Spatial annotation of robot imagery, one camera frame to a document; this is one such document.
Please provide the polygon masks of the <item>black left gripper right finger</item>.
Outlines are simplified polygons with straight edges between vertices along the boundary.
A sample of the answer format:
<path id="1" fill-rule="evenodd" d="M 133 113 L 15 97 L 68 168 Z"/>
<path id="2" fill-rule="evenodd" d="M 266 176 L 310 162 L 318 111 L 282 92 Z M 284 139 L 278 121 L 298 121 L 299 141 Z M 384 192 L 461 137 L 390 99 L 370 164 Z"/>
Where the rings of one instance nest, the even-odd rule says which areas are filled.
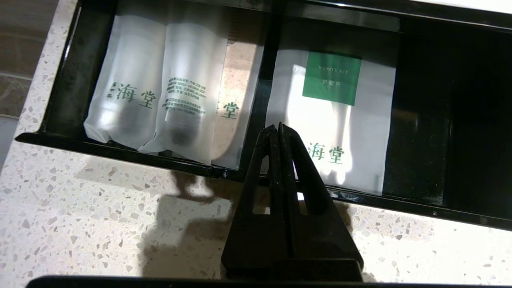
<path id="1" fill-rule="evenodd" d="M 280 123 L 287 277 L 361 277 L 364 261 L 299 134 Z"/>

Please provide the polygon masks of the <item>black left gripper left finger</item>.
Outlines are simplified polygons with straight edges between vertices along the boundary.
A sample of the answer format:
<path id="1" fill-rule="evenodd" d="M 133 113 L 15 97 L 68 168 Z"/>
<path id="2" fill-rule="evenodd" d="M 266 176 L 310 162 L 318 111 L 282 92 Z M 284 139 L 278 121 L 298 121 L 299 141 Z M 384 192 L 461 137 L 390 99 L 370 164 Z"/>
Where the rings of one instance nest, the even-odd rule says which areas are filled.
<path id="1" fill-rule="evenodd" d="M 270 213 L 253 212 L 258 177 L 269 158 Z M 259 135 L 221 257 L 226 277 L 267 277 L 270 267 L 286 258 L 284 188 L 276 126 Z"/>

